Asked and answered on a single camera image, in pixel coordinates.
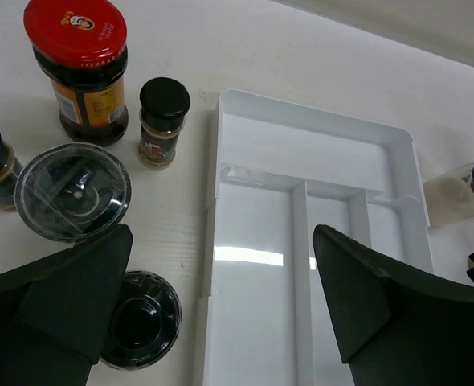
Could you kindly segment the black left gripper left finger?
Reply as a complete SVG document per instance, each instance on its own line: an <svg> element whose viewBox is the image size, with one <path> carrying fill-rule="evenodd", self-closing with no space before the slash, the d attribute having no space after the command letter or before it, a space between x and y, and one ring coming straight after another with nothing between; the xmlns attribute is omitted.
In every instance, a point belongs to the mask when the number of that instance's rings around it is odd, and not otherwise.
<svg viewBox="0 0 474 386"><path fill-rule="evenodd" d="M0 385L84 385L129 262L127 225L0 274Z"/></svg>

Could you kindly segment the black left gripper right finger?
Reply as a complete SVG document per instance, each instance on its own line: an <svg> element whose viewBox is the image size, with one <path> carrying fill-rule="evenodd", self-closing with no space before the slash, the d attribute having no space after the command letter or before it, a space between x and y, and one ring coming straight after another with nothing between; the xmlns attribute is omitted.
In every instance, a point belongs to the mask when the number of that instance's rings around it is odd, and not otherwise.
<svg viewBox="0 0 474 386"><path fill-rule="evenodd" d="M474 385L474 287L313 233L341 360L356 385Z"/></svg>

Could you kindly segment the white powder black cap bottle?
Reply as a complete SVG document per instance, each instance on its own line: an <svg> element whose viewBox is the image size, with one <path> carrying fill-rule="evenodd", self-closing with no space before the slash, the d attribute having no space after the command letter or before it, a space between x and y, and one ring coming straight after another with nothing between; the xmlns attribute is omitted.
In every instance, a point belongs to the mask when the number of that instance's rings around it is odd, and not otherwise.
<svg viewBox="0 0 474 386"><path fill-rule="evenodd" d="M442 228L474 217L474 162L423 184L432 228Z"/></svg>

